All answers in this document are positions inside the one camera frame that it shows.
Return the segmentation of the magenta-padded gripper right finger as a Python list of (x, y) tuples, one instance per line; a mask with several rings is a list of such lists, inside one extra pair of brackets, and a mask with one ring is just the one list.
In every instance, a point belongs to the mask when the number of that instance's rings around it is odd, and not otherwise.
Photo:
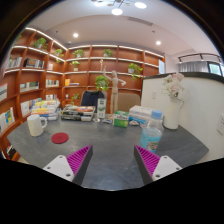
[(158, 156), (138, 145), (134, 146), (134, 156), (145, 185), (181, 170), (169, 156)]

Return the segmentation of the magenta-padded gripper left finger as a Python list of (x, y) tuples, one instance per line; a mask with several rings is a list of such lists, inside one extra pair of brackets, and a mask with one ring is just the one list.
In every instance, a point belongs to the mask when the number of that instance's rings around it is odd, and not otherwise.
[(44, 167), (44, 170), (77, 185), (81, 185), (92, 155), (93, 147), (88, 145), (68, 156), (57, 156)]

